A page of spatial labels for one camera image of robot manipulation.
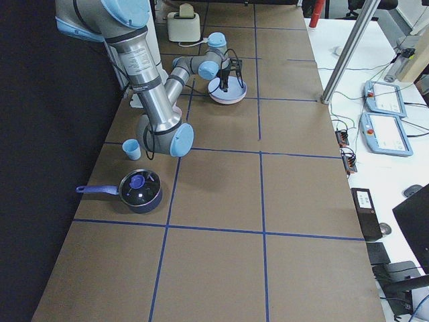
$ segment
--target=saucepan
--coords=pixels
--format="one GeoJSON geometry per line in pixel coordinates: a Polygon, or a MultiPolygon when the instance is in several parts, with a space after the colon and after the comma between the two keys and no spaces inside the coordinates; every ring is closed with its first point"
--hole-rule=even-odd
{"type": "Polygon", "coordinates": [[[119,186],[78,186],[77,193],[108,193],[119,195],[135,213],[148,213],[162,200],[161,180],[151,170],[138,169],[122,179],[119,186]]]}

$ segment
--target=light blue joint cap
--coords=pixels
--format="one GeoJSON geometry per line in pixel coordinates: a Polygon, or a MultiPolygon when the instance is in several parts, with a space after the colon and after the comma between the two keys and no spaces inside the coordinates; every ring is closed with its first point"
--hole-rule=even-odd
{"type": "Polygon", "coordinates": [[[143,28],[150,17],[146,0],[101,0],[101,3],[113,18],[129,28],[143,28]]]}
{"type": "Polygon", "coordinates": [[[177,63],[179,62],[179,60],[180,60],[181,58],[183,58],[183,57],[176,57],[175,59],[173,59],[173,63],[172,63],[173,68],[175,68],[175,67],[177,66],[177,63]]]}
{"type": "Polygon", "coordinates": [[[80,40],[88,40],[90,42],[104,42],[105,39],[102,35],[94,34],[93,32],[89,32],[88,30],[82,29],[75,25],[65,22],[58,17],[56,19],[56,27],[58,31],[66,36],[70,36],[73,38],[78,38],[80,40]]]}
{"type": "Polygon", "coordinates": [[[172,143],[170,144],[171,156],[186,155],[194,142],[194,129],[190,124],[183,123],[174,134],[172,143]]]}
{"type": "Polygon", "coordinates": [[[207,44],[210,47],[220,48],[227,45],[227,40],[225,39],[225,35],[221,32],[214,32],[208,37],[207,44]]]}
{"type": "Polygon", "coordinates": [[[213,62],[212,60],[202,62],[201,65],[198,67],[198,75],[200,75],[203,79],[207,79],[209,81],[216,77],[218,71],[218,64],[216,62],[213,62]]]}

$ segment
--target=white bowl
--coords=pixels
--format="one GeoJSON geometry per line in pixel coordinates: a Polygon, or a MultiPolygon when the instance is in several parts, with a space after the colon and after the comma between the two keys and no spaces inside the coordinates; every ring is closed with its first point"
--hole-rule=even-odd
{"type": "Polygon", "coordinates": [[[219,85],[219,79],[215,78],[211,80],[208,84],[208,92],[210,93],[210,97],[213,101],[224,104],[224,105],[230,105],[235,104],[244,99],[244,97],[247,94],[247,85],[243,81],[243,88],[241,88],[239,84],[239,80],[237,77],[230,76],[228,78],[228,91],[224,92],[221,89],[216,89],[219,85]]]}

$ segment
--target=connector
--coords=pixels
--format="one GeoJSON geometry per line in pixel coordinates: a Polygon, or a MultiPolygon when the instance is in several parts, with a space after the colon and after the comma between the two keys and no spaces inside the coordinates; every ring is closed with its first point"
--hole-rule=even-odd
{"type": "Polygon", "coordinates": [[[356,157],[342,154],[341,158],[343,159],[344,169],[346,170],[347,174],[352,174],[357,172],[356,157]]]}
{"type": "Polygon", "coordinates": [[[348,146],[349,145],[349,139],[347,131],[345,130],[337,130],[335,131],[335,136],[336,136],[336,141],[338,142],[340,148],[342,148],[343,146],[348,146]]]}

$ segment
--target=white wall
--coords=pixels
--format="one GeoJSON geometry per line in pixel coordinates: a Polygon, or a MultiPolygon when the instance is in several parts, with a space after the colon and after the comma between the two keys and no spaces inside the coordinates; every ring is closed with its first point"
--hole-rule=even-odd
{"type": "Polygon", "coordinates": [[[406,22],[413,27],[424,12],[419,22],[414,26],[414,29],[420,29],[423,25],[429,23],[429,7],[422,6],[421,0],[399,0],[397,11],[405,19],[406,22]]]}

